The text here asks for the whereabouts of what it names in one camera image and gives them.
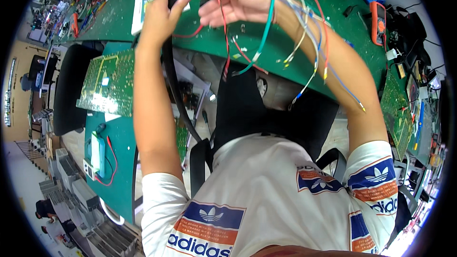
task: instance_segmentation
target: black pants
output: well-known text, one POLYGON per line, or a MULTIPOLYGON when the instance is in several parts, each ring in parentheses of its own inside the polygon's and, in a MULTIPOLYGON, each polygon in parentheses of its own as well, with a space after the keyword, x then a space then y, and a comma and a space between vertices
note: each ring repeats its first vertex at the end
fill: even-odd
POLYGON ((242 75, 231 76, 233 71, 243 68, 245 65, 232 62, 227 81, 221 77, 213 152, 235 138, 268 133, 298 143, 316 162, 339 105, 307 89, 297 99, 292 111, 267 109, 257 89, 253 68, 242 75))

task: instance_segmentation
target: white floor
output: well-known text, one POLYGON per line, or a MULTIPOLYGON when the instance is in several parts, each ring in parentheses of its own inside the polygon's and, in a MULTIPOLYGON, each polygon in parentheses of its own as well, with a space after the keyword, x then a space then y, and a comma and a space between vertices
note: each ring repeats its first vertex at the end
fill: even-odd
MULTIPOLYGON (((212 90, 214 93, 217 93, 217 86, 219 86, 219 77, 214 75, 214 71, 208 72, 210 66, 205 65, 206 63, 202 59, 200 55, 195 55, 192 63, 194 66, 197 67, 197 75, 201 77, 203 80, 211 81, 212 82, 212 90)), ((294 96, 300 91, 301 86, 287 81, 283 78, 272 76, 272 75, 265 75, 260 73, 261 77, 265 77, 268 82, 268 90, 264 96, 264 104, 269 108, 274 109, 285 109, 285 106, 294 98, 294 96)), ((215 121, 216 121, 216 102, 211 102, 208 98, 204 99, 203 102, 203 109, 206 110, 208 113, 208 120, 209 120, 209 128, 211 132, 215 128, 215 121)), ((335 119, 330 132, 328 134, 327 140, 325 141, 321 155, 326 151, 332 148, 338 148, 341 153, 348 158, 349 155, 349 134, 347 130, 347 120, 344 118, 344 114, 338 114, 337 119, 335 119)), ((205 122, 203 121, 202 116, 197 119, 196 130, 198 134, 202 138, 209 138, 210 133, 208 127, 206 126, 205 122)), ((62 136, 62 140, 67 147, 67 150, 71 153, 73 159, 76 161, 77 165, 82 168, 82 160, 84 158, 84 132, 76 133, 72 131, 62 136)), ((192 146, 196 144, 195 140, 191 140, 189 149, 187 151, 187 157, 185 160, 186 170, 183 173, 184 184, 187 189, 187 193, 189 196, 190 193, 190 169, 188 166, 189 161, 189 153, 192 146)), ((207 168, 206 176, 209 176, 209 170, 207 168)), ((141 169, 138 167, 137 170, 137 177, 136 177, 136 189, 135 189, 135 198, 138 198, 142 195, 142 186, 141 186, 141 169)), ((136 216, 135 224, 140 226, 141 217, 143 213, 140 212, 136 216)))

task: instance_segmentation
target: black hose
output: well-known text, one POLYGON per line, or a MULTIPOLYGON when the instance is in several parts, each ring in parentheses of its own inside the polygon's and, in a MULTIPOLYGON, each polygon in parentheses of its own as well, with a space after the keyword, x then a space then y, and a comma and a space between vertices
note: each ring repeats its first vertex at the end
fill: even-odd
MULTIPOLYGON (((177 0, 168 0, 168 8, 171 9, 176 1, 177 0)), ((187 115, 186 107, 184 106, 184 102, 182 101, 182 95, 179 90, 178 77, 176 76, 176 69, 174 68, 173 44, 171 42, 171 36, 167 39, 167 41, 165 41, 164 45, 162 46, 162 55, 164 59, 165 72, 167 74, 171 94, 173 95, 174 103, 176 103, 176 106, 178 107, 180 117, 182 117, 182 120, 184 121, 184 124, 186 125, 189 133, 194 137, 194 139, 197 142, 200 142, 202 139, 198 135, 194 125, 192 124, 192 121, 187 115)))

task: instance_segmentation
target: floor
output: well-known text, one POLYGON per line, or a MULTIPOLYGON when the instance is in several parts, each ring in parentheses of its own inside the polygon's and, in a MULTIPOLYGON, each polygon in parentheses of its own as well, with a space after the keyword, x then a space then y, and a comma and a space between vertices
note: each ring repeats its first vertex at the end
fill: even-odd
MULTIPOLYGON (((211 90, 214 94, 217 95, 217 89, 219 87, 219 78, 220 71, 224 65, 224 61, 220 58, 214 58, 212 62, 209 62, 207 55, 203 54, 192 54, 191 63, 196 66, 196 74, 198 77, 202 78, 204 81, 211 82, 211 90)), ((284 110, 285 107, 290 103, 290 101, 295 97, 295 95, 301 90, 302 86, 299 84, 293 83, 284 78, 275 76, 273 74, 266 75, 262 72, 258 72, 259 77, 263 77, 267 80, 268 89, 263 97, 264 104, 272 109, 284 110)), ((213 131, 216 123, 216 100, 211 102, 208 98, 204 98, 203 109, 208 113, 209 126, 207 126, 203 120, 203 117, 200 115, 197 119, 196 130, 202 138, 210 138, 211 134, 209 131, 213 131)), ((82 168, 82 160, 84 157, 84 132, 76 133, 72 131, 62 136, 62 140, 67 147, 67 150, 72 155, 73 159, 76 161, 77 165, 82 168)), ((184 184, 187 189, 187 193, 191 196, 190 193, 190 169, 188 166, 189 153, 192 146, 196 144, 194 139, 191 139, 189 150, 187 151, 187 157, 184 164, 186 169, 183 173, 184 184)), ((338 148, 341 153, 346 157, 349 156, 349 134, 347 130, 347 119, 343 111, 339 111, 337 114, 334 123, 330 129, 327 140, 325 141, 321 155, 326 151, 338 148)), ((141 186, 141 166, 137 168, 136 176, 136 189, 135 196, 136 198, 142 195, 142 186, 141 186)), ((330 174, 329 167, 325 169, 327 173, 330 174)), ((209 176, 209 170, 206 168, 206 176, 209 176)), ((143 212, 137 214, 135 224, 140 226, 141 218, 143 212)))

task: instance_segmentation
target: left arm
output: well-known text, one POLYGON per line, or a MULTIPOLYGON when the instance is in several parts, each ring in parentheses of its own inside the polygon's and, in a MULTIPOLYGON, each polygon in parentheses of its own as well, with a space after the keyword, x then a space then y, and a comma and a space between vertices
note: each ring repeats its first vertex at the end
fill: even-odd
POLYGON ((182 181, 171 102, 160 65, 160 49, 190 0, 154 0, 146 9, 135 50, 134 131, 143 176, 168 173, 182 181))

